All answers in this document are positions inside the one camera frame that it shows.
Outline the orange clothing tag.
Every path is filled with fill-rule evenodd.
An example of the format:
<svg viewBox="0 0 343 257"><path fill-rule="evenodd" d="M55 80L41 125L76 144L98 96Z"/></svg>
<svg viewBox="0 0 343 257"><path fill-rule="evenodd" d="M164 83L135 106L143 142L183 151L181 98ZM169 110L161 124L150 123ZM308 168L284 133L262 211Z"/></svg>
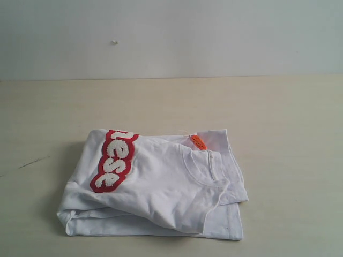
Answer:
<svg viewBox="0 0 343 257"><path fill-rule="evenodd" d="M199 149L199 150L207 150L207 146L203 142L203 140L197 134L191 134L185 130L182 132L190 138L190 141Z"/></svg>

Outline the white t-shirt red lettering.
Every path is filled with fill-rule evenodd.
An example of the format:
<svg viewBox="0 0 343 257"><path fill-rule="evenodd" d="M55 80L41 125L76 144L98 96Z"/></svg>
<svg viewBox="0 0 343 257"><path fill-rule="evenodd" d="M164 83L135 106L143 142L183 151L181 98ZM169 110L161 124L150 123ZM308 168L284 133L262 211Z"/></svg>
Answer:
<svg viewBox="0 0 343 257"><path fill-rule="evenodd" d="M57 218L69 236L243 238L239 203L248 200L226 130L143 136L89 133Z"/></svg>

